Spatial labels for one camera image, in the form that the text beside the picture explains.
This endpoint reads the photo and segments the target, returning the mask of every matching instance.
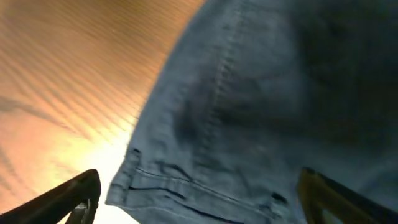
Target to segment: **denim fabric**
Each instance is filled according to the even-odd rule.
[[[305,223],[307,166],[397,211],[393,3],[207,1],[106,203],[142,224]]]

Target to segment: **stitched seam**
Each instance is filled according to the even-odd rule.
[[[111,204],[109,204],[109,205],[114,205],[114,206],[117,206],[117,207],[119,207],[119,208],[126,209],[126,210],[130,210],[130,211],[139,211],[139,210],[156,209],[156,210],[161,210],[161,211],[164,211],[164,212],[171,213],[172,215],[175,215],[175,216],[178,216],[178,217],[181,217],[181,218],[185,218],[185,219],[187,219],[187,220],[193,221],[194,223],[199,223],[199,222],[198,222],[196,219],[194,219],[194,218],[187,217],[187,216],[181,215],[181,214],[179,214],[179,213],[175,213],[175,212],[170,211],[169,209],[166,209],[166,208],[161,208],[161,207],[156,207],[156,206],[139,207],[139,208],[130,208],[130,207],[126,207],[126,206],[124,206],[124,205],[117,205],[117,204],[114,204],[114,203],[111,203]]]
[[[200,151],[206,150],[210,147],[211,140],[215,135],[215,129],[220,125],[220,120],[218,119],[218,113],[216,112],[216,109],[218,108],[218,103],[220,102],[220,99],[225,94],[222,88],[225,86],[224,81],[225,81],[225,76],[227,74],[226,68],[232,66],[232,63],[229,62],[228,59],[230,58],[232,52],[231,45],[234,42],[234,36],[236,35],[236,30],[238,29],[239,25],[239,18],[241,13],[238,10],[239,8],[237,4],[240,2],[242,1],[240,0],[235,1],[235,10],[233,10],[233,16],[231,16],[232,19],[230,19],[230,24],[232,24],[231,25],[232,33],[228,37],[228,41],[225,46],[225,51],[223,52],[223,56],[220,60],[220,63],[217,66],[214,99],[207,112],[208,118],[205,122],[204,137],[202,140],[201,147],[199,148]]]
[[[212,196],[215,196],[218,199],[224,201],[225,203],[232,203],[233,205],[236,205],[238,207],[243,207],[243,208],[249,210],[250,212],[255,212],[256,214],[260,214],[260,215],[262,215],[264,217],[267,217],[267,214],[265,214],[263,212],[260,212],[259,210],[253,209],[252,205],[250,205],[248,203],[242,202],[242,201],[240,201],[240,200],[238,200],[238,199],[236,199],[234,197],[230,197],[230,196],[227,196],[225,194],[221,194],[221,193],[216,192],[214,190],[211,190],[211,189],[209,189],[207,187],[204,187],[204,186],[202,186],[200,184],[197,184],[197,183],[194,183],[194,182],[189,182],[189,181],[183,180],[183,179],[176,179],[176,178],[172,178],[172,177],[162,177],[162,176],[159,176],[159,175],[150,174],[150,173],[145,172],[145,171],[140,170],[140,169],[137,169],[137,173],[140,174],[140,175],[143,175],[145,177],[152,178],[152,179],[162,179],[162,180],[171,180],[173,182],[179,182],[179,183],[181,183],[183,185],[186,185],[186,187],[193,187],[195,190],[204,191],[204,192],[206,192],[206,193],[208,193],[208,194],[210,194]]]

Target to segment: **wood grain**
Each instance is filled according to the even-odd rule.
[[[108,184],[203,0],[0,1],[0,213],[86,169]],[[100,206],[95,223],[134,223]]]

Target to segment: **jeans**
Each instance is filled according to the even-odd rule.
[[[397,211],[396,16],[363,2],[204,3],[106,203],[142,224],[306,223],[306,166]]]

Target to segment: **wooden table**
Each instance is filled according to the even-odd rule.
[[[0,213],[95,168],[95,223],[134,223],[104,196],[202,1],[0,1]]]

